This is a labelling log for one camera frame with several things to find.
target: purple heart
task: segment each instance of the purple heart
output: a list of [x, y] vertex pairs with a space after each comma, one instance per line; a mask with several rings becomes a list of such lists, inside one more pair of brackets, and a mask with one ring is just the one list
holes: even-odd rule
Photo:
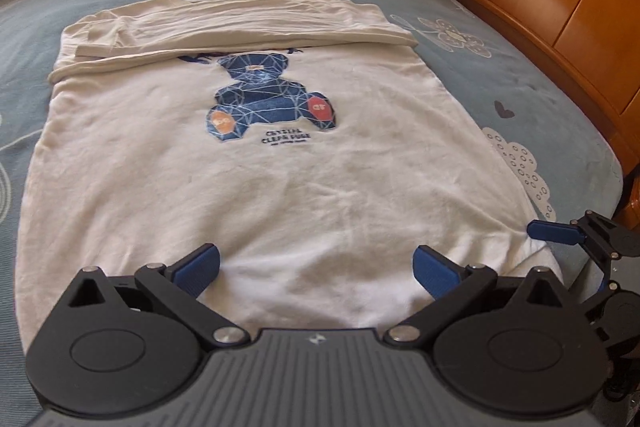
[[502, 105], [502, 102], [498, 100], [495, 100], [494, 107], [495, 107], [495, 112], [498, 113], [498, 116], [500, 118], [513, 118], [514, 116], [516, 116], [516, 114], [512, 110], [505, 109], [504, 106]]

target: bed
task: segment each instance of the bed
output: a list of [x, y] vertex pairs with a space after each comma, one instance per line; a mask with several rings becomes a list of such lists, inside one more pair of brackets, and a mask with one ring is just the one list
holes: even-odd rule
[[[47, 117], [45, 79], [65, 26], [137, 1], [0, 0], [0, 31], [11, 42], [0, 50], [2, 425], [23, 425], [38, 410], [12, 282], [20, 198]], [[353, 1], [377, 4], [414, 34], [418, 55], [529, 182], [541, 219], [567, 222], [591, 208], [639, 226], [640, 0]], [[554, 254], [567, 285], [593, 291], [597, 274], [579, 249]]]

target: metal screw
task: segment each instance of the metal screw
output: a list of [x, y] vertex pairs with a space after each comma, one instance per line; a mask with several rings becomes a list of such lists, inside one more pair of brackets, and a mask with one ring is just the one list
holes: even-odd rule
[[235, 326], [218, 328], [213, 332], [213, 339], [220, 344], [237, 344], [244, 339], [244, 330]]
[[394, 326], [388, 333], [396, 342], [413, 342], [420, 338], [420, 330], [408, 324]]

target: bed sheet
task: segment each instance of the bed sheet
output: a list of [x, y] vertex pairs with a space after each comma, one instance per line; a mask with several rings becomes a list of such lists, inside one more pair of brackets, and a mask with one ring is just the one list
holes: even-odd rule
[[[63, 28], [101, 9], [140, 0], [0, 0], [0, 425], [38, 410], [24, 376], [15, 324], [13, 266], [20, 199], [47, 115], [46, 76]], [[379, 5], [410, 29], [416, 52], [474, 118], [527, 189], [542, 219], [567, 222], [586, 208], [610, 216], [622, 170], [577, 107], [520, 52], [454, 0], [353, 0]], [[60, 211], [64, 212], [64, 202]], [[565, 282], [586, 262], [556, 247]]]

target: bear graphic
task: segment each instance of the bear graphic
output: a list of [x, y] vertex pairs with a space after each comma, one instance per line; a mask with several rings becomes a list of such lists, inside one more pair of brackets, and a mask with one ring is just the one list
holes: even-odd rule
[[241, 138], [254, 123], [298, 118], [306, 118], [320, 130], [335, 127], [334, 108], [327, 97], [319, 92], [306, 92], [302, 84], [280, 76], [289, 65], [285, 55], [226, 55], [218, 63], [235, 81], [218, 90], [216, 105], [207, 114], [207, 130], [219, 140]]

